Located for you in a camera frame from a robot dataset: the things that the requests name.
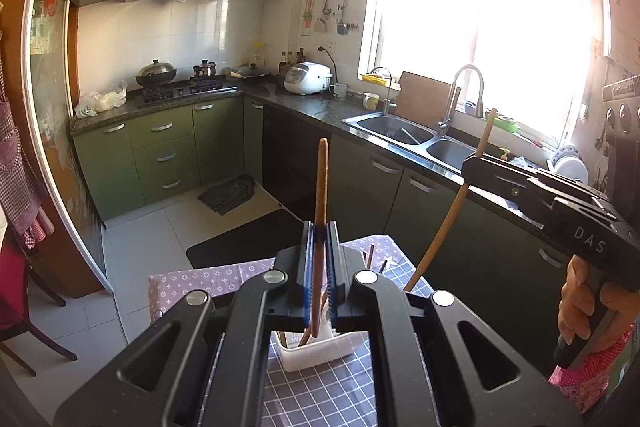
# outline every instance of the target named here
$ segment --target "white plastic bag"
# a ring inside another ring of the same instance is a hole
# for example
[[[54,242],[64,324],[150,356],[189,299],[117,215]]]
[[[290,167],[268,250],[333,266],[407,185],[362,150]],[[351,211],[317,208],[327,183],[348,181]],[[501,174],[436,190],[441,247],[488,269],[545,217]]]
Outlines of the white plastic bag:
[[[78,105],[76,105],[75,113],[77,118],[85,118],[88,116],[97,116],[99,112],[120,107],[126,102],[127,83],[123,80],[119,81],[114,91],[104,94],[90,91],[84,93],[80,97]]]

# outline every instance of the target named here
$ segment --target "human hand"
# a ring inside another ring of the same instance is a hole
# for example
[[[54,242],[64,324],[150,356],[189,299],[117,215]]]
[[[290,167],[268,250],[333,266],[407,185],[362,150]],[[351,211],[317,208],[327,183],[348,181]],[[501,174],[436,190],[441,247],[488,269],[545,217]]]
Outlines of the human hand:
[[[589,317],[593,315],[595,297],[586,284],[589,269],[590,264],[575,255],[567,267],[558,313],[558,328],[567,344],[574,341],[575,335],[584,340],[591,336]],[[618,313],[609,328],[593,344],[592,352],[613,346],[640,313],[640,292],[632,293],[607,282],[602,286],[599,297],[607,308]]]

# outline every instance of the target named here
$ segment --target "wooden cutting board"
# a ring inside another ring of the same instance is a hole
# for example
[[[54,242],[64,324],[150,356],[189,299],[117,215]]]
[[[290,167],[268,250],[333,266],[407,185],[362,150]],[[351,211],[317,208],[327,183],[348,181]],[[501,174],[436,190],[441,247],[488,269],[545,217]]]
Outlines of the wooden cutting board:
[[[434,129],[445,112],[450,87],[446,82],[403,71],[400,76],[401,90],[394,100],[398,104],[395,114]],[[454,107],[459,95],[460,88],[457,87]]]

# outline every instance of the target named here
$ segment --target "white mug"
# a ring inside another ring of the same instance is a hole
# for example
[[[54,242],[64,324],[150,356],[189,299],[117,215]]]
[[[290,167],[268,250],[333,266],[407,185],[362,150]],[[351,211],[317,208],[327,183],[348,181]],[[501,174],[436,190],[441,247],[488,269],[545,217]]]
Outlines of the white mug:
[[[347,84],[332,84],[329,86],[329,92],[334,94],[335,98],[344,98],[347,96]]]
[[[364,97],[362,99],[362,107],[364,109],[376,110],[378,107],[378,100],[380,100],[380,96],[375,94],[374,92],[366,92],[364,93]]]

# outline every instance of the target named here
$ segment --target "gas stove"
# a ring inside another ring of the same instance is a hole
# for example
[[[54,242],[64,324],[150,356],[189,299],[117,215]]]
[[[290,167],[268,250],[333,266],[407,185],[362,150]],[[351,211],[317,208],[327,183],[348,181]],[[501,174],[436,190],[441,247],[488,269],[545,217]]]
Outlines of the gas stove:
[[[225,79],[225,75],[220,74],[212,77],[191,77],[189,80],[180,80],[165,86],[144,87],[142,93],[135,97],[136,105],[142,107],[173,98],[194,96],[203,92],[234,92],[238,90],[236,86],[225,84],[223,82]]]

